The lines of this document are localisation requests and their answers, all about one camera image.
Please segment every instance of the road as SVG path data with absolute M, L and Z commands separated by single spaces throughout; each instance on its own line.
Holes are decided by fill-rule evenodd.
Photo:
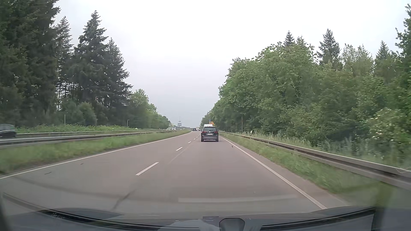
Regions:
M 0 191 L 46 208 L 181 216 L 308 212 L 344 201 L 268 159 L 200 132 L 0 177 Z M 4 200 L 8 215 L 29 211 Z

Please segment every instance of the foliage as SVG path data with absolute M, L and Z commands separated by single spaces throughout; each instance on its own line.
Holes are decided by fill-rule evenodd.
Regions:
M 108 42 L 97 11 L 73 47 L 66 17 L 55 23 L 57 0 L 0 0 L 0 122 L 167 128 L 169 120 L 136 104 L 125 83 L 120 48 Z
M 383 41 L 375 58 L 362 45 L 345 44 L 341 52 L 327 29 L 316 53 L 288 32 L 284 43 L 252 59 L 233 59 L 220 99 L 201 124 L 210 119 L 228 132 L 257 130 L 314 147 L 349 147 L 357 157 L 367 155 L 360 151 L 366 144 L 384 163 L 410 163 L 410 5 L 406 11 L 399 53 Z

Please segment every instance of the car rear window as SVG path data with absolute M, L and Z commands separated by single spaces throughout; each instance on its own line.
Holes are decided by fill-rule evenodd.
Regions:
M 205 127 L 203 129 L 203 131 L 206 131 L 206 132 L 208 132 L 208 131 L 217 131 L 217 129 L 215 127 Z

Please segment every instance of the oncoming car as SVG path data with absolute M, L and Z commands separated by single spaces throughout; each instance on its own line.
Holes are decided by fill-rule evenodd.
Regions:
M 214 140 L 218 142 L 218 130 L 216 127 L 204 127 L 201 132 L 201 141 Z
M 0 124 L 0 138 L 13 138 L 16 137 L 16 130 L 14 125 Z

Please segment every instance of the grassy verge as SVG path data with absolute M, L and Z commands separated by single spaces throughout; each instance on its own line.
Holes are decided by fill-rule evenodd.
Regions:
M 59 126 L 46 126 L 38 125 L 35 127 L 18 127 L 17 133 L 35 133 L 35 132 L 95 132 L 95 131 L 135 131 L 135 128 L 122 127 L 122 126 L 80 126 L 80 125 L 59 125 Z
M 243 132 L 242 135 L 249 136 L 249 133 Z M 319 146 L 312 146 L 309 141 L 299 138 L 266 135 L 261 132 L 255 132 L 252 136 L 399 168 L 407 169 L 411 166 L 411 156 L 403 156 L 404 154 L 401 154 L 398 148 L 376 145 L 375 143 L 370 143 L 369 140 L 362 140 L 356 143 L 345 139 L 343 141 L 324 142 L 319 144 Z M 404 149 L 402 152 L 408 153 L 407 150 L 411 150 L 411 147 Z
M 351 204 L 386 206 L 387 199 L 395 194 L 407 198 L 407 200 L 400 200 L 395 204 L 396 206 L 411 206 L 409 202 L 411 192 L 409 191 L 305 158 L 291 150 L 273 148 L 258 141 L 230 134 L 221 133 L 220 135 L 266 157 L 319 187 L 337 194 Z
M 137 136 L 110 137 L 92 141 L 73 141 L 0 149 L 0 171 L 10 173 L 74 157 L 148 143 L 188 133 L 182 130 L 170 133 L 149 133 Z

